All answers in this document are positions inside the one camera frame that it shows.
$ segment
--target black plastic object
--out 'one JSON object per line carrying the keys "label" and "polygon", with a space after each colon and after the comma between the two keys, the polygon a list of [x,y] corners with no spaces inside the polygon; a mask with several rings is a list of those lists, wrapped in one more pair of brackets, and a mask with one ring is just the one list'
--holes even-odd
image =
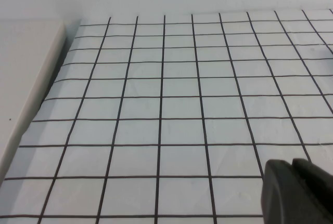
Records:
{"label": "black plastic object", "polygon": [[304,159],[266,163],[265,224],[333,224],[333,176]]}

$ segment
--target black line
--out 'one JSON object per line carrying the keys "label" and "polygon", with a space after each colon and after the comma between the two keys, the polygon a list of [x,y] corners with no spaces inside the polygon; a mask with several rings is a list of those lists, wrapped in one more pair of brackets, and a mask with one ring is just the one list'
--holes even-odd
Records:
{"label": "black line", "polygon": [[164,41],[165,41],[165,15],[163,17],[163,47],[162,47],[162,67],[161,67],[161,88],[160,88],[160,119],[159,119],[159,126],[158,126],[158,148],[157,148],[157,169],[156,169],[156,193],[155,193],[154,224],[157,224],[157,222],[158,222],[158,202],[159,202],[159,189],[160,189],[163,74],[164,74]]}
{"label": "black line", "polygon": [[313,81],[313,82],[314,82],[314,84],[316,85],[316,87],[317,87],[317,89],[318,89],[318,91],[319,91],[320,95],[323,97],[323,99],[324,99],[324,101],[326,102],[326,104],[327,104],[328,108],[330,109],[331,113],[333,114],[332,107],[331,107],[331,106],[330,106],[330,104],[328,103],[328,101],[327,101],[326,97],[324,96],[324,94],[323,94],[322,90],[320,89],[319,85],[317,84],[317,81],[316,81],[316,80],[315,80],[315,78],[312,76],[312,74],[311,74],[311,72],[310,72],[310,70],[309,70],[308,66],[305,64],[305,62],[304,62],[303,58],[301,57],[300,53],[298,52],[298,50],[297,50],[296,46],[293,44],[293,42],[292,42],[291,38],[289,37],[288,33],[286,32],[286,30],[285,30],[285,28],[284,28],[284,26],[283,26],[282,22],[280,21],[280,19],[279,19],[279,16],[277,15],[276,11],[274,11],[274,13],[275,13],[275,15],[276,15],[276,18],[277,18],[277,19],[278,19],[278,21],[280,22],[280,25],[281,25],[281,27],[282,27],[282,28],[283,28],[283,30],[285,31],[285,33],[286,33],[286,35],[287,35],[287,37],[288,37],[289,41],[291,42],[291,44],[292,44],[293,48],[295,49],[295,51],[296,51],[296,53],[297,53],[298,57],[299,57],[299,58],[300,58],[300,60],[302,61],[303,65],[305,66],[305,69],[308,71],[308,74],[311,76],[311,78],[312,78],[312,81]]}
{"label": "black line", "polygon": [[[222,23],[222,18],[221,18],[221,14],[220,13],[219,13],[219,18],[220,18],[220,24],[221,24],[222,32],[224,33],[224,28],[223,28],[223,23]],[[231,57],[231,53],[230,53],[230,50],[229,50],[228,41],[227,41],[227,38],[226,38],[225,34],[223,36],[224,36],[225,44],[227,46],[227,51],[228,51],[228,55],[229,55],[229,59],[230,59],[230,64],[231,64],[232,69],[233,69],[234,78],[235,78],[235,82],[236,82],[236,85],[237,85],[237,90],[238,90],[238,94],[239,94],[241,106],[243,108],[245,120],[246,120],[248,129],[249,129],[249,133],[250,133],[250,136],[251,136],[251,140],[252,140],[252,144],[253,144],[253,149],[254,149],[255,157],[257,158],[258,168],[259,168],[259,171],[260,171],[261,178],[263,179],[264,178],[264,171],[263,171],[262,166],[261,166],[261,162],[260,162],[258,150],[257,150],[257,148],[255,146],[254,135],[253,135],[253,132],[252,132],[252,129],[251,129],[250,121],[249,121],[249,118],[248,118],[248,115],[247,115],[247,112],[246,112],[245,104],[244,104],[243,97],[242,97],[242,94],[241,94],[241,91],[240,91],[240,87],[239,87],[239,84],[238,84],[236,70],[235,70],[233,59]]]}
{"label": "black line", "polygon": [[248,18],[249,18],[249,21],[250,21],[250,25],[251,25],[251,28],[252,28],[252,30],[253,30],[253,33],[254,33],[255,39],[257,40],[258,45],[259,45],[259,47],[260,47],[260,49],[261,49],[261,53],[262,53],[262,55],[264,56],[264,58],[265,58],[265,60],[266,60],[267,66],[268,66],[268,68],[269,68],[269,70],[270,70],[270,72],[271,72],[271,75],[272,75],[272,78],[273,78],[274,83],[275,83],[275,85],[276,85],[276,88],[277,88],[277,90],[279,91],[279,94],[280,94],[280,96],[281,96],[281,99],[282,99],[282,101],[283,101],[283,104],[285,105],[286,111],[288,112],[288,115],[289,115],[289,117],[290,117],[290,120],[291,120],[291,122],[292,122],[292,125],[294,126],[294,129],[295,129],[295,131],[296,131],[296,133],[297,133],[297,136],[298,136],[298,138],[300,139],[300,142],[301,142],[301,144],[302,144],[302,147],[303,147],[304,153],[305,153],[306,157],[308,158],[309,162],[311,162],[310,156],[309,156],[309,154],[308,154],[308,152],[307,152],[307,150],[306,150],[306,148],[305,148],[305,146],[304,146],[304,143],[303,143],[303,139],[302,139],[302,137],[301,137],[301,134],[300,134],[300,132],[299,132],[298,129],[297,129],[297,126],[296,126],[295,121],[293,120],[293,117],[292,117],[292,115],[291,115],[291,113],[290,113],[290,111],[289,111],[289,108],[288,108],[288,105],[287,105],[287,103],[286,103],[286,101],[285,101],[285,98],[284,98],[284,96],[283,96],[283,94],[282,94],[282,92],[281,92],[281,90],[280,90],[279,84],[278,84],[277,81],[276,81],[276,78],[275,78],[275,76],[274,76],[274,73],[273,73],[273,70],[272,70],[272,68],[271,68],[271,65],[270,65],[269,61],[267,60],[266,55],[265,55],[265,52],[264,52],[262,46],[260,45],[259,39],[258,39],[258,37],[257,37],[257,34],[255,33],[255,30],[254,30],[253,25],[252,25],[252,22],[251,22],[250,15],[249,15],[248,12],[246,12],[246,13],[247,13],[247,15],[248,15]]}
{"label": "black line", "polygon": [[[208,146],[252,146],[253,143],[209,143]],[[256,142],[256,146],[301,146],[301,143],[270,143],[270,142]],[[333,145],[333,142],[324,142],[324,143],[305,143],[305,146],[330,146]],[[64,147],[64,144],[47,144],[47,145],[20,145],[19,148],[51,148],[51,147]],[[145,144],[69,144],[68,147],[187,147],[187,146],[205,146],[204,143],[145,143]]]}
{"label": "black line", "polygon": [[[134,33],[133,33],[132,46],[131,46],[131,51],[130,51],[130,56],[129,56],[129,62],[128,62],[128,64],[127,64],[127,69],[126,69],[126,74],[125,74],[125,80],[124,80],[123,91],[122,91],[121,99],[120,99],[120,103],[119,103],[119,109],[118,109],[117,121],[116,121],[116,125],[115,125],[115,127],[114,127],[114,132],[113,132],[112,144],[114,144],[114,142],[115,142],[115,140],[116,140],[116,134],[117,134],[117,130],[118,130],[118,124],[119,124],[119,119],[120,119],[121,107],[122,107],[122,104],[123,104],[123,99],[124,99],[124,94],[125,94],[125,88],[126,88],[127,76],[128,76],[128,74],[129,74],[129,69],[130,69],[130,64],[131,64],[131,57],[132,57],[132,51],[133,51],[133,46],[134,46],[134,40],[135,40],[135,33],[136,33],[136,28],[137,28],[137,21],[138,21],[138,18],[139,18],[139,17],[137,16],[137,17],[136,17],[136,22],[135,22]],[[111,159],[112,159],[112,154],[113,154],[113,146],[111,146],[111,150],[110,150],[108,166],[107,166],[106,174],[105,174],[106,177],[109,175],[110,165],[111,165]],[[103,205],[103,200],[104,200],[104,195],[105,195],[105,189],[106,189],[107,181],[108,181],[108,179],[105,178],[105,179],[104,179],[104,184],[103,184],[102,193],[101,193],[101,196],[100,196],[100,202],[99,202],[99,207],[98,207],[98,212],[97,212],[96,224],[99,223],[100,212],[101,212],[101,210],[102,210],[102,205]]]}
{"label": "black line", "polygon": [[47,205],[47,203],[48,203],[48,199],[49,199],[49,197],[50,197],[50,195],[51,195],[51,192],[52,192],[53,186],[54,186],[54,184],[55,184],[55,182],[56,182],[56,179],[55,179],[55,178],[58,176],[58,173],[59,173],[59,170],[60,170],[60,167],[61,167],[61,163],[62,163],[63,157],[64,157],[65,152],[66,152],[66,149],[67,149],[67,144],[68,144],[69,139],[70,139],[70,137],[71,137],[71,134],[72,134],[72,132],[73,132],[73,129],[74,129],[74,125],[75,125],[75,123],[76,123],[76,120],[78,119],[79,112],[80,112],[80,109],[81,109],[82,104],[83,104],[83,101],[84,101],[84,97],[85,97],[85,95],[86,95],[86,93],[87,93],[87,90],[88,90],[88,87],[89,87],[89,84],[90,84],[91,78],[92,78],[92,76],[93,76],[93,73],[94,73],[94,70],[95,70],[95,67],[96,67],[96,63],[97,63],[97,61],[98,61],[98,57],[99,57],[100,51],[101,51],[101,49],[102,49],[102,46],[103,46],[103,43],[104,43],[104,40],[105,40],[105,36],[106,36],[106,33],[107,33],[107,31],[108,31],[108,28],[109,28],[110,20],[111,20],[111,17],[109,18],[108,25],[107,25],[107,27],[106,27],[106,29],[105,29],[104,38],[103,38],[102,43],[101,43],[101,45],[100,45],[100,48],[99,48],[99,51],[98,51],[98,54],[97,54],[97,57],[96,57],[95,63],[94,63],[94,65],[93,65],[93,68],[92,68],[92,71],[91,71],[91,73],[90,73],[90,76],[89,76],[89,79],[88,79],[87,85],[86,85],[86,87],[85,87],[85,90],[84,90],[84,93],[83,93],[83,97],[82,97],[81,102],[80,102],[80,106],[79,106],[79,108],[78,108],[78,110],[77,110],[77,112],[76,112],[76,115],[75,115],[75,118],[74,118],[74,120],[73,120],[73,123],[72,123],[71,129],[70,129],[70,131],[69,131],[69,133],[68,133],[68,136],[67,136],[67,139],[66,139],[66,143],[65,143],[65,146],[64,146],[64,148],[63,148],[63,151],[62,151],[62,154],[61,154],[61,157],[60,157],[60,160],[59,160],[59,163],[58,163],[58,166],[57,166],[57,169],[56,169],[55,175],[54,175],[54,179],[52,180],[52,183],[51,183],[51,185],[50,185],[49,191],[48,191],[48,193],[47,193],[47,195],[46,195],[46,199],[45,199],[45,202],[44,202],[44,204],[43,204],[42,211],[41,211],[41,216],[39,217],[37,224],[40,224],[41,221],[42,221],[42,218],[43,218],[43,215],[44,215],[44,212],[45,212],[45,209],[46,209],[46,205]]}
{"label": "black line", "polygon": [[302,10],[304,16],[306,17],[306,19],[308,20],[309,24],[311,25],[311,27],[313,28],[313,30],[316,32],[316,34],[318,35],[318,37],[322,40],[322,42],[325,44],[325,46],[328,48],[328,50],[331,52],[331,54],[333,54],[333,51],[331,50],[331,48],[329,48],[329,46],[326,44],[326,42],[324,41],[324,39],[320,36],[320,34],[317,32],[316,28],[314,28],[313,24],[311,23],[311,21],[309,20],[309,18],[307,17],[306,13],[304,12],[304,10]]}
{"label": "black line", "polygon": [[203,102],[202,102],[202,93],[201,93],[201,85],[200,85],[200,73],[199,73],[199,63],[198,63],[198,55],[197,55],[197,45],[196,45],[196,37],[194,31],[194,21],[193,15],[191,15],[192,19],[192,32],[193,32],[193,43],[194,43],[194,54],[196,57],[196,66],[197,66],[197,76],[198,76],[198,87],[199,87],[199,96],[200,96],[200,108],[201,108],[201,117],[202,117],[202,128],[203,128],[203,139],[205,143],[206,150],[206,161],[207,161],[207,170],[208,170],[208,180],[209,180],[209,189],[210,189],[210,197],[212,202],[212,211],[213,211],[213,220],[214,224],[217,224],[216,218],[216,210],[215,210],[215,199],[214,199],[214,191],[213,191],[213,181],[212,181],[212,173],[210,170],[210,161],[209,161],[209,151],[208,151],[208,142],[207,142],[207,133],[206,133],[206,124],[204,121],[204,112],[203,112]]}
{"label": "black line", "polygon": [[[39,218],[40,215],[0,215],[5,218]],[[43,218],[95,219],[96,215],[44,215]],[[100,218],[154,218],[154,215],[101,215]],[[158,215],[159,218],[213,218],[213,215]],[[262,215],[216,215],[217,218],[261,218]]]}

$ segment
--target grid paper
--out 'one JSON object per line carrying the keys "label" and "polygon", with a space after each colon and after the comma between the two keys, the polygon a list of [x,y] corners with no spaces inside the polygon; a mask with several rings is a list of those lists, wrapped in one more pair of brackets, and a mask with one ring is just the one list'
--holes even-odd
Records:
{"label": "grid paper", "polygon": [[333,173],[332,10],[151,21],[81,24],[1,224],[260,224],[267,160]]}

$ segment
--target white surface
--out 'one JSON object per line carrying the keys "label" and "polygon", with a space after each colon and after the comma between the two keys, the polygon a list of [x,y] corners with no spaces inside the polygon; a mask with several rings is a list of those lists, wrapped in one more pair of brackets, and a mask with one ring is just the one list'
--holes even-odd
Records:
{"label": "white surface", "polygon": [[0,181],[40,106],[64,41],[61,21],[0,21]]}

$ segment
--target black grid line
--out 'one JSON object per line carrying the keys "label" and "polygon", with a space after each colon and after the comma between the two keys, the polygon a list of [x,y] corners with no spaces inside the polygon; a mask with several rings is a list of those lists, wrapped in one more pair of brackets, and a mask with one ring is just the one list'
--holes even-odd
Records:
{"label": "black grid line", "polygon": [[162,66],[161,66],[161,88],[160,88],[160,119],[158,124],[158,148],[156,166],[156,192],[155,192],[155,217],[154,223],[158,222],[158,202],[160,190],[160,163],[161,163],[161,132],[162,132],[162,103],[163,103],[163,73],[164,73],[164,41],[165,41],[165,15],[163,17],[163,47],[162,47]]}
{"label": "black grid line", "polygon": [[[39,215],[0,215],[5,218],[39,218]],[[44,215],[43,218],[95,219],[95,215]],[[101,215],[100,218],[154,218],[154,215]],[[158,218],[213,218],[213,215],[158,215]],[[262,215],[216,215],[217,218],[262,218]]]}
{"label": "black grid line", "polygon": [[[277,15],[276,11],[274,11],[274,13],[275,13],[275,15],[276,15],[276,17],[277,17],[278,21],[280,22],[279,16]],[[307,70],[307,72],[308,72],[308,73],[309,73],[309,75],[311,76],[311,79],[312,79],[312,81],[314,82],[314,84],[316,85],[317,89],[319,90],[319,93],[320,93],[320,95],[323,97],[323,99],[324,99],[324,101],[326,102],[326,104],[327,104],[328,108],[330,109],[331,113],[333,114],[333,110],[332,110],[332,107],[331,107],[331,105],[329,104],[329,102],[327,101],[327,99],[326,99],[325,95],[323,94],[322,90],[320,89],[319,85],[317,84],[317,81],[316,81],[316,80],[315,80],[315,78],[312,76],[312,74],[311,74],[311,72],[310,72],[310,70],[309,70],[308,66],[305,64],[305,62],[304,62],[304,60],[302,59],[302,57],[301,57],[300,53],[298,52],[298,50],[297,50],[296,46],[293,44],[293,42],[292,42],[291,38],[289,37],[288,33],[286,32],[286,30],[285,30],[285,28],[284,28],[284,26],[283,26],[282,22],[280,22],[280,25],[281,25],[281,27],[283,28],[283,30],[285,31],[285,33],[286,33],[286,35],[287,35],[287,37],[288,37],[289,41],[291,42],[292,46],[294,47],[294,49],[295,49],[295,51],[296,51],[296,53],[297,53],[298,57],[300,58],[300,60],[301,60],[301,61],[302,61],[302,63],[303,63],[303,65],[304,65],[305,69]]]}
{"label": "black grid line", "polygon": [[[128,74],[129,74],[129,69],[130,69],[130,64],[131,64],[131,57],[132,57],[132,51],[133,51],[133,46],[134,46],[134,40],[135,40],[135,33],[136,33],[136,27],[137,27],[137,21],[138,21],[138,18],[139,18],[139,17],[137,16],[137,17],[136,17],[136,22],[135,22],[134,33],[133,33],[132,46],[131,46],[131,51],[130,51],[130,56],[129,56],[129,62],[128,62],[128,64],[127,64],[127,69],[126,69],[126,74],[125,74],[125,80],[124,80],[124,86],[123,86],[123,90],[122,90],[122,94],[121,94],[122,97],[121,97],[121,99],[120,99],[119,109],[118,109],[118,116],[117,116],[117,121],[116,121],[116,125],[115,125],[115,127],[114,127],[114,132],[113,132],[112,144],[114,144],[114,142],[115,142],[115,140],[116,140],[116,134],[117,134],[117,130],[118,130],[118,124],[119,124],[119,119],[120,119],[121,107],[122,107],[123,98],[124,98],[124,94],[125,94],[125,88],[126,88],[127,76],[128,76]],[[109,175],[110,166],[111,166],[112,154],[113,154],[113,146],[111,147],[111,150],[110,150],[108,166],[107,166],[106,173],[105,173],[105,176],[106,176],[106,177]],[[99,202],[99,207],[98,207],[97,217],[96,217],[96,224],[99,223],[100,213],[101,213],[101,210],[102,210],[102,205],[103,205],[103,200],[104,200],[104,195],[105,195],[105,190],[106,190],[106,184],[107,184],[107,181],[108,181],[108,179],[105,178],[105,179],[104,179],[104,183],[103,183],[103,188],[102,188],[101,197],[100,197],[100,202]]]}
{"label": "black grid line", "polygon": [[304,16],[306,17],[307,21],[309,22],[309,24],[311,25],[311,27],[313,28],[313,30],[315,31],[315,33],[318,35],[318,37],[322,40],[322,42],[324,43],[324,45],[328,48],[328,50],[333,54],[333,51],[331,50],[331,48],[329,48],[329,46],[326,44],[326,42],[324,41],[324,39],[321,37],[321,35],[317,32],[316,28],[313,26],[313,24],[311,23],[311,20],[309,20],[308,16],[306,15],[306,13],[304,12],[304,10],[302,10]]}
{"label": "black grid line", "polygon": [[84,93],[83,93],[83,97],[82,97],[81,102],[80,102],[80,106],[79,106],[79,108],[78,108],[78,110],[77,110],[77,112],[76,112],[75,119],[73,120],[73,123],[72,123],[71,129],[70,129],[70,131],[69,131],[69,133],[68,133],[68,136],[67,136],[67,139],[66,139],[65,146],[64,146],[64,148],[63,148],[63,151],[62,151],[62,154],[61,154],[61,157],[60,157],[60,160],[59,160],[59,163],[58,163],[58,166],[57,166],[57,169],[56,169],[56,172],[55,172],[54,178],[53,178],[52,183],[51,183],[51,185],[50,185],[49,191],[48,191],[48,193],[47,193],[47,195],[46,195],[46,199],[45,199],[45,201],[44,201],[43,208],[42,208],[42,211],[41,211],[41,215],[40,215],[40,217],[39,217],[39,219],[38,219],[37,224],[40,224],[41,221],[42,221],[42,218],[43,218],[43,215],[44,215],[44,212],[45,212],[45,209],[46,209],[46,205],[47,205],[47,203],[48,203],[48,199],[49,199],[49,197],[50,197],[50,195],[51,195],[51,192],[52,192],[53,186],[54,186],[54,184],[55,184],[55,182],[56,182],[56,177],[58,176],[58,173],[59,173],[59,170],[60,170],[60,166],[61,166],[61,163],[62,163],[63,157],[64,157],[65,152],[66,152],[66,149],[67,149],[67,144],[68,144],[69,139],[70,139],[70,136],[71,136],[71,134],[72,134],[72,132],[73,132],[73,129],[74,129],[74,126],[75,126],[76,120],[78,119],[79,112],[80,112],[80,109],[81,109],[82,104],[83,104],[83,101],[84,101],[84,97],[85,97],[85,95],[86,95],[86,93],[87,93],[87,90],[88,90],[88,87],[89,87],[89,84],[90,84],[91,78],[92,78],[92,76],[93,76],[93,73],[94,73],[94,70],[95,70],[95,67],[96,67],[96,63],[97,63],[97,61],[98,61],[98,57],[99,57],[99,54],[100,54],[100,50],[101,50],[101,48],[102,48],[102,46],[103,46],[103,43],[104,43],[104,40],[105,40],[105,36],[106,36],[106,33],[107,33],[107,31],[108,31],[108,28],[109,28],[110,20],[111,20],[111,17],[109,18],[109,21],[108,21],[107,27],[106,27],[106,29],[105,29],[104,38],[103,38],[102,43],[101,43],[101,45],[100,45],[100,48],[99,48],[99,51],[98,51],[98,54],[97,54],[97,57],[96,57],[95,63],[94,63],[94,65],[93,65],[92,71],[91,71],[91,73],[90,73],[90,77],[89,77],[88,82],[87,82],[87,85],[86,85],[86,87],[85,87],[85,90],[84,90]]}
{"label": "black grid line", "polygon": [[230,50],[229,50],[229,47],[228,47],[228,41],[227,41],[227,38],[224,34],[224,28],[223,28],[223,23],[222,23],[222,18],[221,18],[220,13],[219,13],[219,18],[220,18],[220,24],[221,24],[222,32],[223,32],[223,35],[224,35],[224,41],[225,41],[225,44],[227,46],[227,51],[228,51],[230,63],[231,63],[232,69],[233,69],[234,78],[235,78],[235,82],[236,82],[236,85],[237,85],[237,90],[238,90],[241,106],[242,106],[242,109],[243,109],[243,113],[244,113],[244,116],[245,116],[245,119],[246,119],[248,129],[249,129],[249,133],[250,133],[250,136],[251,136],[253,149],[254,149],[255,157],[257,159],[257,163],[258,163],[259,171],[260,171],[260,174],[261,174],[261,178],[263,179],[264,178],[264,171],[263,171],[262,166],[261,166],[258,150],[255,146],[254,135],[253,135],[253,132],[252,132],[252,129],[251,129],[250,121],[249,121],[249,118],[248,118],[248,115],[247,115],[247,112],[246,112],[246,108],[245,108],[245,104],[244,104],[244,101],[243,101],[243,97],[242,97],[242,94],[241,94],[241,91],[240,91],[240,87],[239,87],[239,83],[238,83],[238,79],[237,79],[237,75],[236,75],[236,70],[235,70],[235,67],[234,67],[234,64],[233,64],[233,59],[231,57],[231,53],[230,53]]}
{"label": "black grid line", "polygon": [[200,108],[201,108],[201,117],[202,117],[202,128],[203,128],[203,139],[205,143],[205,151],[206,151],[206,161],[207,161],[207,170],[208,170],[208,180],[209,180],[209,189],[210,189],[210,198],[212,203],[212,211],[213,211],[213,220],[214,224],[217,224],[216,218],[216,210],[215,210],[215,199],[214,199],[214,191],[213,191],[213,181],[212,181],[212,174],[210,170],[210,160],[209,160],[209,151],[208,151],[208,142],[207,142],[207,133],[206,133],[206,124],[204,121],[204,112],[203,112],[203,102],[202,102],[202,93],[201,93],[201,85],[200,85],[200,73],[199,73],[199,64],[198,64],[198,56],[197,56],[197,45],[196,45],[196,37],[194,31],[194,21],[193,15],[191,15],[192,19],[192,31],[193,31],[193,43],[194,43],[194,53],[196,58],[196,66],[197,66],[197,76],[198,76],[198,87],[199,87],[199,99],[200,99]]}
{"label": "black grid line", "polygon": [[290,117],[290,120],[291,120],[291,122],[292,122],[292,125],[294,126],[294,129],[295,129],[295,131],[296,131],[296,133],[297,133],[297,136],[298,136],[298,138],[300,139],[300,142],[301,142],[301,144],[302,144],[302,147],[303,147],[304,153],[305,153],[306,157],[308,158],[309,162],[311,162],[310,156],[309,156],[309,154],[308,154],[308,152],[307,152],[307,150],[306,150],[306,148],[305,148],[305,145],[304,145],[303,139],[302,139],[302,137],[301,137],[301,134],[300,134],[300,132],[299,132],[298,129],[297,129],[297,126],[296,126],[295,121],[293,120],[293,117],[292,117],[292,115],[291,115],[291,113],[290,113],[290,111],[289,111],[289,108],[288,108],[288,105],[287,105],[287,103],[286,103],[286,101],[285,101],[285,98],[283,97],[283,94],[282,94],[282,92],[281,92],[281,90],[280,90],[280,87],[279,87],[279,85],[278,85],[278,83],[277,83],[277,81],[276,81],[276,78],[275,78],[275,76],[274,76],[274,73],[273,73],[273,70],[272,70],[272,68],[271,68],[271,65],[270,65],[269,61],[267,60],[266,55],[265,55],[265,52],[264,52],[262,46],[260,45],[259,39],[258,39],[258,37],[257,37],[257,35],[256,35],[256,33],[255,33],[255,30],[254,30],[253,25],[252,25],[252,22],[251,22],[250,15],[249,15],[248,12],[246,12],[246,13],[247,13],[247,15],[248,15],[248,18],[249,18],[249,21],[250,21],[250,25],[251,25],[251,28],[252,28],[252,30],[253,30],[253,33],[254,33],[255,39],[257,40],[258,45],[259,45],[259,47],[260,47],[260,49],[261,49],[261,53],[262,53],[262,55],[264,56],[264,58],[265,58],[265,60],[266,60],[267,66],[268,66],[268,68],[269,68],[269,70],[270,70],[270,73],[271,73],[271,75],[272,75],[272,78],[273,78],[273,80],[274,80],[274,83],[275,83],[275,85],[276,85],[276,88],[277,88],[277,90],[279,91],[279,94],[280,94],[280,96],[281,96],[281,99],[282,99],[282,101],[283,101],[283,104],[285,105],[285,108],[286,108],[287,113],[288,113],[288,115],[289,115],[289,117]]}

